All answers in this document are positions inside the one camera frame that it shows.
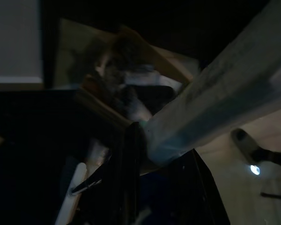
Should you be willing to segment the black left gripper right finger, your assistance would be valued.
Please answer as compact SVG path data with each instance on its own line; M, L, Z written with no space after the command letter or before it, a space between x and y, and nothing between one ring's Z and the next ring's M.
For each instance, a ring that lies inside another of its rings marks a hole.
M215 180L195 149L158 172L167 187L158 225L230 225Z

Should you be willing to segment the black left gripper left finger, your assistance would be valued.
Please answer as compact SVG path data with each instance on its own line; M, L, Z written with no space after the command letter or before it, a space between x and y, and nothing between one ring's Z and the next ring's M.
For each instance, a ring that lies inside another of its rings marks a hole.
M143 127L138 122L132 123L124 133L117 225L134 225L139 215L140 176L147 157L146 145Z

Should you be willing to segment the white flat stick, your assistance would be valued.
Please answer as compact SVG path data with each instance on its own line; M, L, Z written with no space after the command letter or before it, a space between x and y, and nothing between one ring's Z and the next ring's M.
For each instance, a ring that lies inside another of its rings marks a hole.
M84 163L79 163L75 167L73 175L70 176L70 183L66 189L66 194L54 225L68 225L73 220L80 195L73 194L72 191L85 181L86 175L86 165Z

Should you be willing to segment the grey slipper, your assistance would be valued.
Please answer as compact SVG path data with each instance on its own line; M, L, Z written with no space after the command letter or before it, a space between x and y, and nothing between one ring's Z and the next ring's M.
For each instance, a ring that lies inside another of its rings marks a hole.
M256 141L243 129L237 128L230 133L230 137L236 147L240 150L249 165L257 166L259 162L252 157L260 147Z

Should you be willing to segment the open brown cardboard box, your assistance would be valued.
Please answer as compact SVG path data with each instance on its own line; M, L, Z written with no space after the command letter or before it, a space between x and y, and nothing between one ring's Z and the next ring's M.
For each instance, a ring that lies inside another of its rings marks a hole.
M62 18L54 85L78 85L78 102L117 127L131 124L99 96L94 80L102 80L110 49L118 38L140 45L141 56L153 63L162 75L187 86L200 73L196 59L150 45L136 31L123 26L117 34Z

